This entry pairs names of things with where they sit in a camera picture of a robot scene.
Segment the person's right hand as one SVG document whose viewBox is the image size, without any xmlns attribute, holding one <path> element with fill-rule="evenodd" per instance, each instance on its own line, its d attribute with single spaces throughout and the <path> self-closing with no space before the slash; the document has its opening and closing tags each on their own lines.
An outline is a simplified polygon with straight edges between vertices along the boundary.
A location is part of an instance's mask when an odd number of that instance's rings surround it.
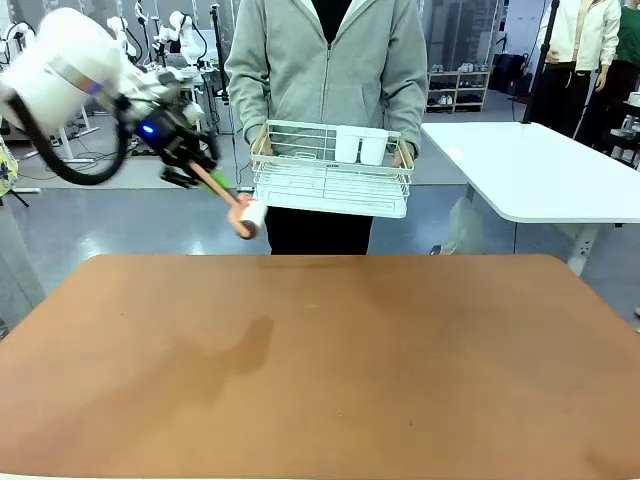
<svg viewBox="0 0 640 480">
<path fill-rule="evenodd" d="M 261 126 L 257 137 L 251 144 L 250 151 L 252 155 L 272 156 L 274 154 L 267 124 Z"/>
</svg>

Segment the person's left hand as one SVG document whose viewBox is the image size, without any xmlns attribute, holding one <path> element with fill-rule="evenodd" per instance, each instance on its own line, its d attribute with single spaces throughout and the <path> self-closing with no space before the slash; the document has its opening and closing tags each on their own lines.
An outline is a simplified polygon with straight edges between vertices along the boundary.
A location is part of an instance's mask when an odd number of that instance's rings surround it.
<svg viewBox="0 0 640 480">
<path fill-rule="evenodd" d="M 394 152 L 393 166 L 395 168 L 414 168 L 414 149 L 410 143 L 407 143 L 403 138 L 400 138 L 397 142 L 396 150 Z"/>
</svg>

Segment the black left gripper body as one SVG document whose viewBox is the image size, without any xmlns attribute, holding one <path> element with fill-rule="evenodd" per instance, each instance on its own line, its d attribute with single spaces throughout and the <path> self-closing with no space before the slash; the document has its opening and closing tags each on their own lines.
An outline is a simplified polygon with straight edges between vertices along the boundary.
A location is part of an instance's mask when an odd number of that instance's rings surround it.
<svg viewBox="0 0 640 480">
<path fill-rule="evenodd" d="M 130 137 L 139 137 L 169 166 L 216 166 L 219 146 L 210 130 L 198 130 L 204 116 L 197 103 L 134 103 L 119 106 L 119 163 L 127 156 Z"/>
</svg>

